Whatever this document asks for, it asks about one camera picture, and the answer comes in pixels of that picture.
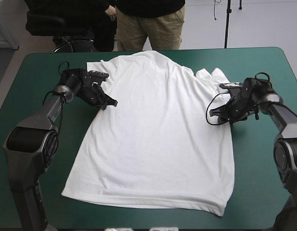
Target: person's hand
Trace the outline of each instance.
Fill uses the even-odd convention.
[[[116,10],[115,10],[115,8],[113,6],[110,5],[109,8],[105,10],[105,13],[106,13],[106,15],[109,16],[111,21],[115,20]]]

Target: khaki pants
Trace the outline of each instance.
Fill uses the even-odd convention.
[[[128,16],[116,8],[118,51],[141,51],[149,38],[153,50],[177,50],[185,16],[183,6],[177,12],[157,18]]]

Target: black office chair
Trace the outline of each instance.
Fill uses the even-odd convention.
[[[93,42],[92,39],[85,38],[88,26],[69,25],[61,17],[31,13],[30,1],[25,0],[25,2],[29,8],[26,30],[34,36],[53,36],[56,47],[52,52],[57,52],[63,47],[69,47],[71,52],[76,52],[75,43]]]

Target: white t-shirt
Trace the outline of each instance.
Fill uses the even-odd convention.
[[[156,51],[88,63],[117,107],[90,125],[63,196],[99,205],[200,209],[222,216],[234,186],[229,124],[205,120],[221,70],[210,75]],[[210,108],[227,102],[216,98]]]

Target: person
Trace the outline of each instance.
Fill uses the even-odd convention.
[[[25,0],[33,13],[62,17],[74,26],[92,27],[93,46],[112,51],[116,31],[115,0]]]
[[[117,0],[116,15],[118,51],[179,49],[185,0]]]

